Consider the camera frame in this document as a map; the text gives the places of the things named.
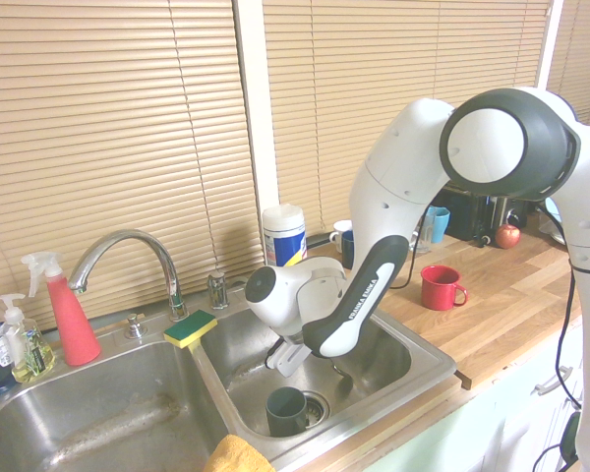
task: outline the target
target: yellow towel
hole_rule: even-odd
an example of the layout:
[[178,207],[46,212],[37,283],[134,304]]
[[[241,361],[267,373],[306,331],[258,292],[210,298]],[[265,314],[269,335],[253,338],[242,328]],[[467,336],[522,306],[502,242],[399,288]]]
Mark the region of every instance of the yellow towel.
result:
[[209,457],[204,472],[275,472],[275,469],[248,442],[227,435]]

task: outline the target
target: cabinet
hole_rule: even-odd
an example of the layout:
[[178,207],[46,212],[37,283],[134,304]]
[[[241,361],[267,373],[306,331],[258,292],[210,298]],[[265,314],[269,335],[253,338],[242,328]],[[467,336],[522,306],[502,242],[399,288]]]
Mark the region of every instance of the cabinet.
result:
[[[538,395],[537,384],[556,381],[553,342],[524,365],[477,395],[430,429],[392,451],[367,472],[531,471],[546,447],[558,443],[573,409],[560,386]],[[566,384],[581,393],[581,328],[564,341],[561,364],[573,368]],[[539,472],[556,472],[558,450],[545,456]]]

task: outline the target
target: kitchen counter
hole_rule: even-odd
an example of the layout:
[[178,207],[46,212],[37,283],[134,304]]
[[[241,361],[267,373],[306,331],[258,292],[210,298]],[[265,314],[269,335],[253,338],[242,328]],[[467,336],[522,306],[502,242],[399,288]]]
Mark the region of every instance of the kitchen counter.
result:
[[[520,242],[504,250],[445,236],[418,255],[409,285],[388,290],[380,308],[436,345],[457,363],[456,377],[431,388],[403,407],[302,468],[306,472],[362,470],[467,403],[515,370],[559,336],[570,269],[564,246],[537,230],[529,218]],[[340,258],[331,244],[309,256]],[[424,266],[452,266],[461,273],[469,300],[445,312],[420,302]],[[392,286],[402,285],[410,260]],[[571,326],[580,324],[575,296]]]

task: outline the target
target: black appliance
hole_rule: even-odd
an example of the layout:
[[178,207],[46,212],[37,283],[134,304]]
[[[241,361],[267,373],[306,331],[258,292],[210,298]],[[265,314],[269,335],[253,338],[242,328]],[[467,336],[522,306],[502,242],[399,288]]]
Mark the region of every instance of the black appliance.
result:
[[435,196],[431,205],[446,207],[450,222],[445,233],[480,245],[494,240],[496,230],[502,224],[523,228],[527,224],[527,203],[505,197],[487,197],[473,194],[454,184],[446,184]]

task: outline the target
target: yellow sponge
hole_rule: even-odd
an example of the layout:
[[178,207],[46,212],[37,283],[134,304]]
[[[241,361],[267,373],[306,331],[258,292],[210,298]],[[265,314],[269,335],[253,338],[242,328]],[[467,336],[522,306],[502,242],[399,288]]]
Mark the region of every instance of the yellow sponge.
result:
[[196,310],[185,320],[164,332],[164,339],[177,347],[189,346],[216,326],[216,318],[203,310]]

